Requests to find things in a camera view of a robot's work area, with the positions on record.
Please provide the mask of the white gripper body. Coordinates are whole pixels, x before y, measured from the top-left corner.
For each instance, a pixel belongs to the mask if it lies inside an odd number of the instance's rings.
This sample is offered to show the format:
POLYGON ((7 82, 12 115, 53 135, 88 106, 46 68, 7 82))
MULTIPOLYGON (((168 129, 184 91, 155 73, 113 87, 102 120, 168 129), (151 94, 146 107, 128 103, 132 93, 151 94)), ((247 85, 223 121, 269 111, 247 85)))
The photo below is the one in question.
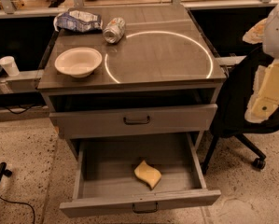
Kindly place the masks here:
POLYGON ((243 35, 243 41, 249 44, 261 43, 263 40, 265 24, 266 19, 257 22, 243 35))

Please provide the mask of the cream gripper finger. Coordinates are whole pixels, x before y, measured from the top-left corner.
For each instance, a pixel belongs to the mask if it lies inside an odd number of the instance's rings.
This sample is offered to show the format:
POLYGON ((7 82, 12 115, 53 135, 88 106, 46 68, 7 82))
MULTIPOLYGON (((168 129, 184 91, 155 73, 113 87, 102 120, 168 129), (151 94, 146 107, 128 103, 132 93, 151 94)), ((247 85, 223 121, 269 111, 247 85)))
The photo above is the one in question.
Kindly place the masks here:
POLYGON ((260 65, 253 82, 244 118, 251 123, 261 123, 279 107, 279 59, 267 67, 260 65))

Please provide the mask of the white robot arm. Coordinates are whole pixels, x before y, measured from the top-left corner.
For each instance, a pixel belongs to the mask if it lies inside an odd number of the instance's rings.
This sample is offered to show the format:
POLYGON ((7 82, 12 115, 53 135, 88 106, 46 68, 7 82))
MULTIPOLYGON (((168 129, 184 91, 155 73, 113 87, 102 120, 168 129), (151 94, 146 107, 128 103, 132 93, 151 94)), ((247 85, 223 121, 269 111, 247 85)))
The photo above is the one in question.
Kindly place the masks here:
POLYGON ((253 94, 247 105, 244 118, 251 123, 261 123, 279 107, 279 3, 266 19, 259 21, 243 36, 249 44, 261 43, 263 52, 273 57, 264 68, 255 74, 253 94))

